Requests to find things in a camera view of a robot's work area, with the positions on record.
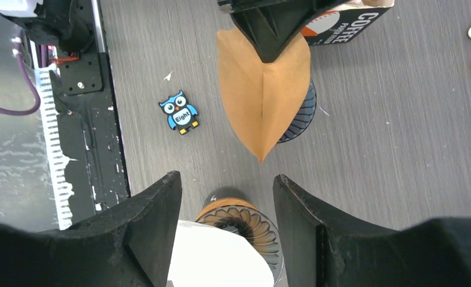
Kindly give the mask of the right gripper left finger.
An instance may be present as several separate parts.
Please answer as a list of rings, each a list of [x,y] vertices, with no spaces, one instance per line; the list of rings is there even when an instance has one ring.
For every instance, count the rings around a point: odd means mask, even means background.
[[[181,198],[171,171],[65,230],[0,224],[0,286],[165,286]]]

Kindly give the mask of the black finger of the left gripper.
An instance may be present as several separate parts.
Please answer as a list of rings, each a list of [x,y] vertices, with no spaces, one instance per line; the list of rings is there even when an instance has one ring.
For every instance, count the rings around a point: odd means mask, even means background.
[[[343,0],[218,0],[263,63],[274,62],[294,36],[315,17]]]

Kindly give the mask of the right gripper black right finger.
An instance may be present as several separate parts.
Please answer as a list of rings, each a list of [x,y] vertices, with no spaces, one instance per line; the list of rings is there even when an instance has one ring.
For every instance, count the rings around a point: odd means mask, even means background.
[[[285,175],[273,184],[289,286],[471,286],[471,218],[392,230],[320,200]]]

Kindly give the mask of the grey ribbed dripper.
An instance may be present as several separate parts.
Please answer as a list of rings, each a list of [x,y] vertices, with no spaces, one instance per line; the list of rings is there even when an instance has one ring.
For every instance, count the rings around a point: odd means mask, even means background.
[[[196,222],[244,237],[265,259],[277,283],[284,269],[284,257],[276,225],[250,206],[222,205],[202,212]]]

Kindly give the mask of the white paper coffee filter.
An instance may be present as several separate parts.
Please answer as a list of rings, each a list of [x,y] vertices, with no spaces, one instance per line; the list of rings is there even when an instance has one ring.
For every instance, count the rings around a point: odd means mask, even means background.
[[[183,220],[177,224],[168,280],[174,286],[274,286],[267,262],[245,238]]]

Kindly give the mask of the brown paper coffee filter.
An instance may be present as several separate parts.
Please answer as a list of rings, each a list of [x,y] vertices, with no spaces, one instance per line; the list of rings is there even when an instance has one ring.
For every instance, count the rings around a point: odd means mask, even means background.
[[[242,144],[263,161],[301,107],[309,90],[311,53],[301,34],[264,63],[238,28],[219,30],[218,83],[227,119]]]

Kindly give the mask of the orange coffee filter bag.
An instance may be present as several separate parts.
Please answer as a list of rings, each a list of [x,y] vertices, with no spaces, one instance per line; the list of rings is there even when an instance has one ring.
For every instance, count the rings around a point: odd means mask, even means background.
[[[394,0],[348,1],[320,14],[300,33],[310,46],[346,43],[394,7],[394,4]]]

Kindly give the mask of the blue ribbed dripper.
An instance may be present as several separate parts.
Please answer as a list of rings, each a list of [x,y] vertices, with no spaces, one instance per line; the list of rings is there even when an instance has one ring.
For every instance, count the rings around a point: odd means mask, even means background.
[[[313,80],[310,80],[306,97],[293,118],[288,129],[278,140],[278,144],[291,141],[300,136],[311,124],[317,107],[317,93]]]

